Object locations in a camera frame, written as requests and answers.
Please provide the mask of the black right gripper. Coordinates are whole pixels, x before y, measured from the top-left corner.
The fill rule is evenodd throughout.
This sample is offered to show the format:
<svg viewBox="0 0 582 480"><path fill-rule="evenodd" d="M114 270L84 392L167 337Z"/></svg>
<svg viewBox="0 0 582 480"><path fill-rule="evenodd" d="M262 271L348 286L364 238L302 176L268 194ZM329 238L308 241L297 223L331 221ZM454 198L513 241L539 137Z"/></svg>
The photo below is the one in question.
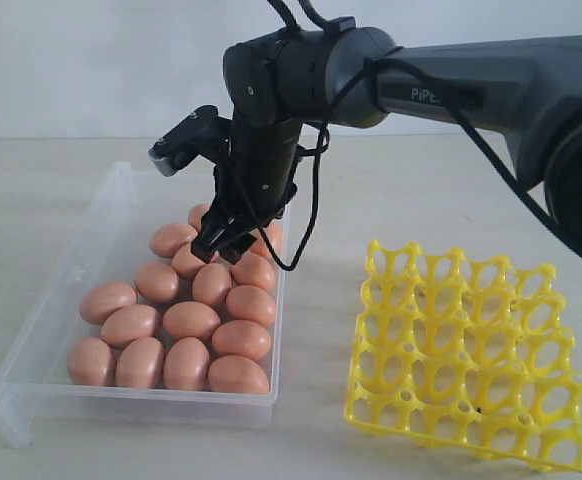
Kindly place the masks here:
<svg viewBox="0 0 582 480"><path fill-rule="evenodd" d="M236 264L254 244L251 231L281 215L289 201L302 123L285 119L256 127L242 115L231 120L227 154L216 167L216 193L191 243L210 263L217 253Z"/></svg>

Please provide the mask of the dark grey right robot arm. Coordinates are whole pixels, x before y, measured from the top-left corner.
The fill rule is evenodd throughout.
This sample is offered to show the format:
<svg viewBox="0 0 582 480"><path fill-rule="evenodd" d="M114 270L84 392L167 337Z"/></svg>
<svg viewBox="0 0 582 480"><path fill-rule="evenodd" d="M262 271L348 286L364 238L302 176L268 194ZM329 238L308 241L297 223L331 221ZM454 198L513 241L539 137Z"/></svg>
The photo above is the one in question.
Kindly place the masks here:
<svg viewBox="0 0 582 480"><path fill-rule="evenodd" d="M206 112L215 198L193 253L238 261L295 192L302 127L391 114L460 126L533 215L582 258L582 35L401 47L384 31L279 31L228 48L230 120Z"/></svg>

